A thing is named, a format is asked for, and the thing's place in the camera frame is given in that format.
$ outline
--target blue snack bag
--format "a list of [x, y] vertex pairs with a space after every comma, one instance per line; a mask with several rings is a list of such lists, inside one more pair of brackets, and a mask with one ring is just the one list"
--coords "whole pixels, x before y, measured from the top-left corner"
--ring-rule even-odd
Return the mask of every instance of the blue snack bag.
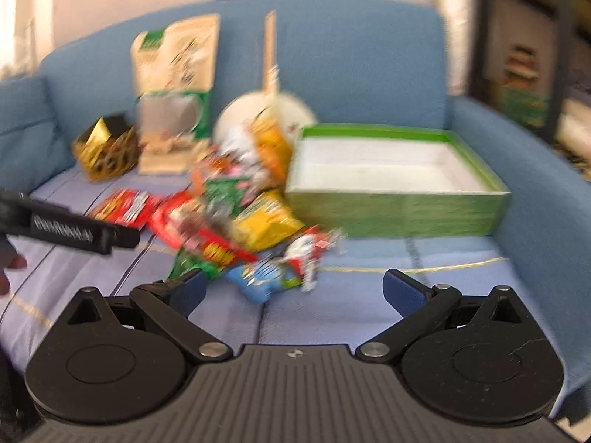
[[299, 286], [301, 280], [287, 265], [272, 260], [256, 261], [231, 269], [226, 277], [255, 303], [269, 301], [273, 293]]

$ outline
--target blue sofa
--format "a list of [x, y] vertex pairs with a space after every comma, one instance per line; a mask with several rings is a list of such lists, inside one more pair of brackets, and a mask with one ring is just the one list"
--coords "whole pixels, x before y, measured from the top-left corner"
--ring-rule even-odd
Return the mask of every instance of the blue sofa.
[[[215, 282], [191, 321], [236, 349], [254, 342], [355, 347], [400, 319], [381, 295], [387, 268], [469, 294], [509, 284], [564, 362], [562, 397], [584, 401], [591, 388], [591, 188], [527, 131], [447, 95], [444, 33], [431, 8], [387, 0], [213, 1], [147, 14], [72, 42], [46, 57], [37, 76], [0, 84], [0, 186], [77, 211], [119, 187], [164, 194], [183, 188], [184, 177], [135, 172], [90, 184], [73, 166], [69, 143], [103, 114], [124, 111], [133, 119], [129, 47], [137, 34], [209, 12], [222, 21], [215, 120], [231, 100], [260, 86], [264, 15], [273, 8], [282, 85], [320, 121], [457, 131], [507, 184], [510, 205], [491, 237], [348, 241], [344, 254], [324, 258], [318, 290], [286, 292], [264, 307], [230, 283]], [[21, 370], [80, 287], [125, 294], [166, 277], [173, 259], [149, 233], [139, 248], [110, 259], [14, 243], [30, 264], [11, 275], [13, 297], [0, 302], [0, 341]]]

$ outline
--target wooden stick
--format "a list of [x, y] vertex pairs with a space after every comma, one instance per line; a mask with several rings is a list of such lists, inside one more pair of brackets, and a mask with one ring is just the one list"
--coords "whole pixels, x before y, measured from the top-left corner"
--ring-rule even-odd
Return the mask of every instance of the wooden stick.
[[277, 12], [270, 11], [265, 16], [265, 50], [262, 69], [262, 89], [271, 90], [271, 71], [277, 65]]

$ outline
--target yellow snack bag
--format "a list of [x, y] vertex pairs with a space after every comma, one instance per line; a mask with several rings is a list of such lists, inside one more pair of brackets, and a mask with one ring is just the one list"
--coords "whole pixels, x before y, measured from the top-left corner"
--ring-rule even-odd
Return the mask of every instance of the yellow snack bag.
[[233, 237], [249, 251], [262, 251], [304, 227], [277, 190], [259, 195], [233, 222]]
[[255, 118], [250, 132], [254, 137], [261, 163], [269, 170], [275, 184], [280, 187], [286, 186], [292, 149], [281, 132], [273, 106]]

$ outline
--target sofa armrest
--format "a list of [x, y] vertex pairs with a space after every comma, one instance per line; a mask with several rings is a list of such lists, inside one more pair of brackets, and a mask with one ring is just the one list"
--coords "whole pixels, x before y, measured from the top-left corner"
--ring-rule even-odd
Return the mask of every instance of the sofa armrest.
[[569, 393], [591, 379], [591, 186], [500, 114], [465, 97], [451, 105], [452, 129], [512, 192], [494, 237], [550, 323]]

